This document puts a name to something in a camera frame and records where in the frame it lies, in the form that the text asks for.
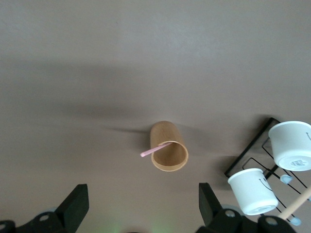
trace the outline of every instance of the cup rim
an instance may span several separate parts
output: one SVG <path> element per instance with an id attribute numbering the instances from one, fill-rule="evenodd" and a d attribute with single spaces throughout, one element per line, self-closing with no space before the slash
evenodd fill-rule
<path id="1" fill-rule="evenodd" d="M 188 158 L 189 158 L 189 153 L 188 153 L 188 150 L 187 150 L 187 148 L 185 147 L 185 145 L 183 145 L 182 143 L 177 142 L 177 141 L 165 141 L 165 142 L 161 142 L 160 144 L 158 144 L 158 146 L 163 145 L 163 144 L 168 143 L 168 142 L 177 143 L 177 144 L 181 145 L 182 148 L 184 149 L 185 153 L 186 153 L 185 159 L 184 159 L 181 163 L 179 163 L 179 164 L 176 164 L 176 165 L 173 165 L 173 166 L 165 166 L 165 165 L 159 164 L 159 163 L 155 160 L 155 156 L 154 156 L 155 153 L 153 152 L 153 153 L 151 154 L 151 161 L 152 161 L 152 163 L 155 165 L 156 168 L 158 168 L 158 169 L 160 169 L 160 170 L 162 170 L 162 171 L 168 171 L 168 172 L 177 171 L 177 170 L 183 168 L 183 167 L 186 165 L 186 163 L 187 163 L 187 161 L 188 161 Z"/>
<path id="2" fill-rule="evenodd" d="M 229 179 L 228 179 L 228 183 L 230 184 L 230 182 L 231 182 L 234 178 L 236 178 L 237 176 L 240 176 L 240 175 L 242 175 L 242 174 L 244 174 L 244 173 L 247 173 L 247 172 L 250 172 L 250 171 L 260 171 L 261 173 L 263 173 L 263 171 L 262 171 L 260 168 L 249 168 L 249 169 L 245 169 L 245 170 L 239 171 L 239 172 L 233 174 L 232 176 L 230 176 Z"/>
<path id="3" fill-rule="evenodd" d="M 286 153 L 282 153 L 281 155 L 275 157 L 275 164 L 279 166 L 280 168 L 283 168 L 285 170 L 289 171 L 308 171 L 311 169 L 311 151 L 308 150 L 289 150 Z M 307 166 L 298 166 L 298 167 L 292 167 L 289 165 L 288 160 L 307 160 L 310 165 Z"/>
<path id="4" fill-rule="evenodd" d="M 311 125 L 308 124 L 308 123 L 306 123 L 306 122 L 291 120 L 291 121 L 284 121 L 284 122 L 281 122 L 281 123 L 276 124 L 275 126 L 273 126 L 273 127 L 269 130 L 269 133 L 268 133 L 268 134 L 270 134 L 270 132 L 273 131 L 274 129 L 276 129 L 276 128 L 282 126 L 282 125 L 288 125 L 288 124 L 305 125 L 305 126 L 308 126 L 308 127 L 311 129 Z"/>
<path id="5" fill-rule="evenodd" d="M 266 207 L 266 208 L 261 211 L 255 212 L 255 210 L 259 208 L 257 207 L 258 205 L 260 205 L 261 207 Z M 275 200 L 257 201 L 244 207 L 245 212 L 243 213 L 249 216 L 261 215 L 261 214 L 274 210 L 277 206 L 278 206 L 278 201 L 276 198 Z"/>

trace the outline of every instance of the pink straw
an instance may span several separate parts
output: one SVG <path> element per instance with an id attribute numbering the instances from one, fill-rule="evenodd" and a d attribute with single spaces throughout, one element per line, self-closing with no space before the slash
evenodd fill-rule
<path id="1" fill-rule="evenodd" d="M 160 150 L 160 149 L 162 149 L 163 147 L 166 147 L 166 146 L 168 146 L 168 145 L 170 145 L 170 144 L 172 144 L 172 142 L 164 143 L 163 145 L 160 145 L 160 146 L 157 146 L 157 147 L 152 148 L 152 149 L 150 149 L 150 150 L 147 150 L 147 151 L 141 153 L 140 155 L 141 155 L 141 157 L 145 157 L 146 155 L 151 154 L 151 153 L 153 153 L 153 152 L 156 152 L 157 150 Z"/>

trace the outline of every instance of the wooden handle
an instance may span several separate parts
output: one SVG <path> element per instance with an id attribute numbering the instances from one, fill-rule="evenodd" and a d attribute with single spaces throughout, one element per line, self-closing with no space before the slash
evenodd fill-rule
<path id="1" fill-rule="evenodd" d="M 307 188 L 289 207 L 287 207 L 281 214 L 279 218 L 286 220 L 290 215 L 292 215 L 309 197 L 311 196 L 311 186 Z"/>

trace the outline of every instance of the mug rack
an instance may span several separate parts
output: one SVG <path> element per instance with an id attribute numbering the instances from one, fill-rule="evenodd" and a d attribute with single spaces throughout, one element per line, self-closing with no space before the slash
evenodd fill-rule
<path id="1" fill-rule="evenodd" d="M 250 142 L 250 144 L 227 169 L 227 171 L 225 172 L 225 176 L 229 178 L 233 174 L 245 169 L 260 168 L 263 170 L 263 174 L 266 179 L 271 178 L 271 176 L 276 177 L 298 194 L 301 194 L 305 189 L 307 189 L 307 186 L 304 184 L 303 179 L 299 177 L 299 173 L 301 172 L 287 171 L 278 167 L 274 163 L 271 141 L 268 132 L 273 126 L 279 123 L 280 121 L 278 121 L 277 119 L 273 117 L 269 118 L 263 125 L 261 130 L 258 132 L 258 134 Z M 294 187 L 292 183 L 299 184 L 299 188 L 298 186 Z M 275 195 L 279 203 L 285 209 L 286 205 L 284 204 L 284 202 L 280 198 L 278 198 L 276 192 Z M 281 213 L 281 209 L 279 207 L 277 207 L 276 209 Z M 299 225 L 299 219 L 296 218 L 293 214 L 292 217 L 292 220 L 287 220 L 294 225 Z"/>

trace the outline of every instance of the black metal rack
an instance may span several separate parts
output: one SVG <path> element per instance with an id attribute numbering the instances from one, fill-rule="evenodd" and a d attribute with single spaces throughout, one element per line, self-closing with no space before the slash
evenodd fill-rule
<path id="1" fill-rule="evenodd" d="M 245 148 L 245 150 L 240 154 L 240 156 L 234 161 L 234 163 L 228 168 L 225 172 L 225 175 L 229 178 L 233 174 L 248 169 L 248 168 L 260 168 L 264 172 L 264 176 L 266 179 L 269 179 L 271 176 L 280 179 L 282 175 L 287 175 L 296 180 L 296 183 L 301 184 L 300 188 L 294 187 L 290 183 L 286 183 L 288 187 L 294 190 L 296 193 L 301 194 L 302 190 L 306 189 L 307 186 L 304 184 L 301 178 L 299 178 L 299 172 L 287 171 L 278 167 L 274 163 L 271 141 L 268 135 L 269 130 L 280 123 L 280 121 L 269 118 L 266 123 L 263 125 L 259 133 L 254 137 L 251 143 Z M 278 198 L 275 192 L 276 198 L 279 203 L 286 208 L 283 201 Z"/>

